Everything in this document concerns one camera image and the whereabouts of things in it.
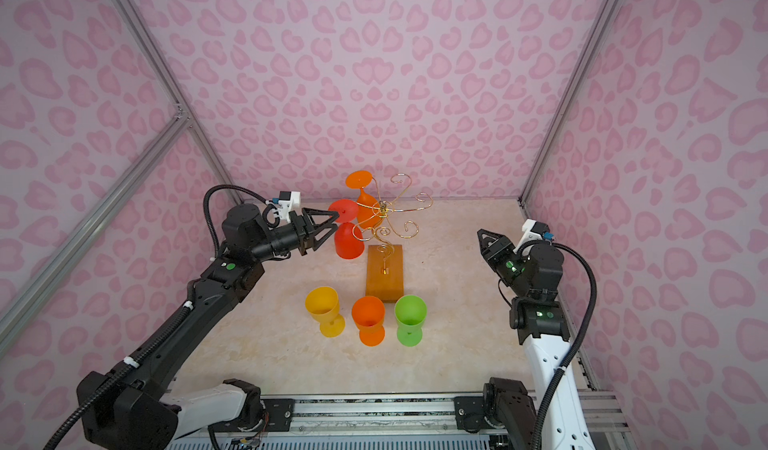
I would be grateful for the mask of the red wine glass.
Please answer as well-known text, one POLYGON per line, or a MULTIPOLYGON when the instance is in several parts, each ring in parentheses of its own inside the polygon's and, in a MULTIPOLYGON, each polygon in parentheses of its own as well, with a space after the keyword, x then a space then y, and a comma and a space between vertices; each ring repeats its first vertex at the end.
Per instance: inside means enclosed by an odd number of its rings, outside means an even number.
POLYGON ((329 209, 339 214, 337 220, 339 228, 334 233, 334 245, 337 255, 346 260, 358 258, 365 249, 361 231, 356 226, 359 210, 358 204, 353 200, 340 199, 333 202, 329 209))

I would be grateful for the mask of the orange wine glass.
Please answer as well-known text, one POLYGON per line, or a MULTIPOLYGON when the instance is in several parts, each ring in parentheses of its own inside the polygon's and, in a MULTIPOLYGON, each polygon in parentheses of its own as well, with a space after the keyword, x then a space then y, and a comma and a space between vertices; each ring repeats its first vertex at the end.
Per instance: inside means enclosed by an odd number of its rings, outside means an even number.
POLYGON ((378 200, 365 190, 372 182, 373 175, 367 170, 354 171, 345 180, 345 184, 349 188, 359 191, 356 204, 358 208, 357 222, 361 229, 374 228, 381 223, 378 200))
POLYGON ((374 347, 384 340, 386 308, 378 297, 364 296, 358 299, 352 307, 351 315, 364 345, 374 347))

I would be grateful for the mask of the yellow wine glass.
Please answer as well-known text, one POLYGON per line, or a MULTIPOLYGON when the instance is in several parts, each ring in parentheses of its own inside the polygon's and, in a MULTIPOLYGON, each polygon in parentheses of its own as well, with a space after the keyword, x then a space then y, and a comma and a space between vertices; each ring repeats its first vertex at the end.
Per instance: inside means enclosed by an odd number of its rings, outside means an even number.
POLYGON ((305 308, 326 338, 335 338, 343 333, 346 323, 334 288, 322 286, 312 290, 305 299, 305 308))

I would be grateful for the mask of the green wine glass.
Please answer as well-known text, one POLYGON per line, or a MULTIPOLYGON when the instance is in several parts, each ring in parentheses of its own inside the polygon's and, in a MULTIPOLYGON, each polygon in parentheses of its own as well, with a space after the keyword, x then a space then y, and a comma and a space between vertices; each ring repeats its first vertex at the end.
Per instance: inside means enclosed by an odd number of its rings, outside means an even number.
POLYGON ((425 323, 428 307, 417 295, 404 295, 395 304, 398 341, 406 347, 418 345, 423 338, 422 327, 425 323))

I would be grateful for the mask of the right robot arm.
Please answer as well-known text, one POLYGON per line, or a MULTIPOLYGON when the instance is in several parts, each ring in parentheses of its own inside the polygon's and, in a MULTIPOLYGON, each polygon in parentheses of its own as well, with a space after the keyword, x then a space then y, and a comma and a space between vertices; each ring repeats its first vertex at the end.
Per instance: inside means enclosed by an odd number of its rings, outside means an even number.
POLYGON ((529 220, 523 232, 518 244, 486 229, 477 236, 499 289, 514 293, 505 301, 509 325, 525 351, 535 391, 528 392, 518 380, 493 377, 484 385, 481 401, 455 398, 456 425, 467 433, 502 428, 510 449, 592 449, 571 364, 597 303, 596 276, 579 252, 555 241, 548 225, 529 220), (566 256, 581 264, 589 282, 589 300, 576 333, 558 300, 566 256))

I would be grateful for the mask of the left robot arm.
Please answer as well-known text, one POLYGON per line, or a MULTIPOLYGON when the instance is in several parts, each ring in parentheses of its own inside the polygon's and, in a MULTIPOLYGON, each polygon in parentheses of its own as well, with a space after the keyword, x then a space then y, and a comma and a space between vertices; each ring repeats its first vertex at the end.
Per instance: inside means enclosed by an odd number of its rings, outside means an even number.
POLYGON ((107 449, 165 448, 182 408, 161 399, 177 371, 255 287, 264 262, 318 250, 336 232, 338 217, 306 208, 271 226, 254 204, 231 208, 222 223, 222 252, 188 283, 185 302, 127 360, 106 374, 90 372, 78 385, 76 417, 85 438, 107 449))

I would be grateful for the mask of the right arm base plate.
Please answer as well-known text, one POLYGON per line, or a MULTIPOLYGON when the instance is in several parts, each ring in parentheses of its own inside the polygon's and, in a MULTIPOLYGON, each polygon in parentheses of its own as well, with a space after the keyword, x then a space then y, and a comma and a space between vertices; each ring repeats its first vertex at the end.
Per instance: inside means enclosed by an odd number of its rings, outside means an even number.
POLYGON ((476 434, 495 428, 498 421, 491 413, 491 404, 482 396, 457 396, 453 398, 456 427, 476 434))

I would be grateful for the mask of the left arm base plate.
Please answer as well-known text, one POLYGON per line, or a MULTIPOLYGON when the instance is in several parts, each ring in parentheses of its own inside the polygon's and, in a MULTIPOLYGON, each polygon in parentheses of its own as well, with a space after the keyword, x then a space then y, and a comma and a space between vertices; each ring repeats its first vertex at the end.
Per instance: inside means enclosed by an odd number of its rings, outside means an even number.
POLYGON ((260 399, 245 410, 244 420, 237 425, 243 432, 288 432, 296 401, 290 398, 260 399))

